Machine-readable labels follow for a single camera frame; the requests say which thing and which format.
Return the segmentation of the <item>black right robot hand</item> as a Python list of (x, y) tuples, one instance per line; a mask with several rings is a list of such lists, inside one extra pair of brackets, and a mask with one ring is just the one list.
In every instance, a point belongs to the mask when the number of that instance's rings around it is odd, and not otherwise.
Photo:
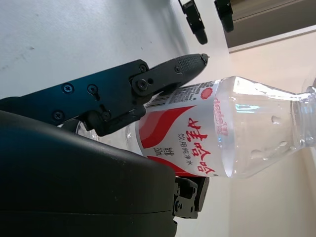
[(188, 54), (153, 68), (132, 61), (0, 101), (3, 237), (173, 237), (195, 219), (209, 179), (76, 134), (99, 136), (145, 115), (145, 104), (193, 80), (208, 63)]

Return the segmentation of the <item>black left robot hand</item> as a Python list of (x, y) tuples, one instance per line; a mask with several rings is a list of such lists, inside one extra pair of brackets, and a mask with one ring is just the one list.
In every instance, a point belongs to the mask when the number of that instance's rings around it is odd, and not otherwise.
[[(180, 0), (178, 2), (198, 42), (202, 45), (207, 44), (208, 38), (205, 32), (205, 26), (195, 1), (188, 0), (184, 4), (182, 4)], [(234, 22), (231, 2), (229, 0), (215, 0), (214, 4), (224, 31), (226, 33), (232, 32), (234, 30)]]

